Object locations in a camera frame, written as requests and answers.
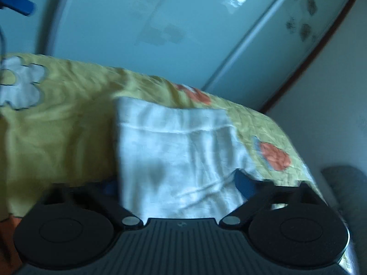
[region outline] orange fabric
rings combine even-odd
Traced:
[[[211,104],[210,97],[208,95],[206,95],[205,93],[203,93],[202,91],[200,91],[199,89],[192,88],[192,90],[194,91],[194,92],[192,92],[191,90],[189,90],[188,88],[186,88],[183,85],[176,85],[176,88],[179,91],[184,91],[186,93],[186,95],[193,101],[202,102],[205,105],[210,105]]]
[[[9,219],[0,222],[0,274],[10,275],[17,270],[22,262],[15,250],[13,243],[14,230],[21,218],[10,216]]]
[[[262,156],[264,156],[274,170],[280,172],[291,165],[289,155],[273,144],[261,142],[260,149]]]

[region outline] white towel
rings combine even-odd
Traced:
[[[117,101],[120,203],[154,218],[221,220],[245,201],[232,172],[260,178],[225,110]]]

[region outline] black plastic device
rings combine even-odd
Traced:
[[[338,262],[349,231],[308,185],[246,181],[256,194],[219,224],[151,218],[144,225],[94,184],[55,185],[15,230],[24,263],[16,274],[348,274]]]

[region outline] black circular pad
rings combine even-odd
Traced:
[[[296,268],[337,262],[349,241],[344,223],[330,208],[305,203],[262,210],[251,222],[248,235],[265,257]]]
[[[106,217],[63,203],[33,209],[14,232],[19,254],[50,269],[84,265],[100,256],[112,238]]]

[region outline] bed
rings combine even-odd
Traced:
[[[42,55],[8,55],[0,86],[0,232],[20,264],[12,232],[52,183],[72,186],[116,175],[114,100],[127,96],[169,108],[224,109],[263,179],[320,194],[283,131],[249,108],[163,78]],[[344,255],[341,263],[350,268]]]

